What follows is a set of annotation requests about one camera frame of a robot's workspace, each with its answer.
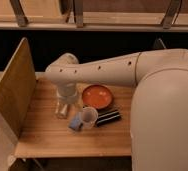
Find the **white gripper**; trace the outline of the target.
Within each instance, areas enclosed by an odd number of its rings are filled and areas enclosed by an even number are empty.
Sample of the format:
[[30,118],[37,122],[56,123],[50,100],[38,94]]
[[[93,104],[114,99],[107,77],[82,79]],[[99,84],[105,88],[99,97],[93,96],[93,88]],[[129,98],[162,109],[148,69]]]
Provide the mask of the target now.
[[66,104],[74,104],[79,97],[75,83],[69,83],[57,86],[58,100]]

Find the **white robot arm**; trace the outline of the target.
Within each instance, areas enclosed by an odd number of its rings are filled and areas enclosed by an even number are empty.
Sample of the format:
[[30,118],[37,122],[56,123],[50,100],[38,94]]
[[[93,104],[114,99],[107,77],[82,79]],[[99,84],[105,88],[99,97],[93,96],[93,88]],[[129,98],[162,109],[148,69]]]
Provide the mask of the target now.
[[133,171],[188,171],[188,49],[138,52],[80,64],[64,54],[45,70],[58,97],[77,83],[133,86],[130,135]]

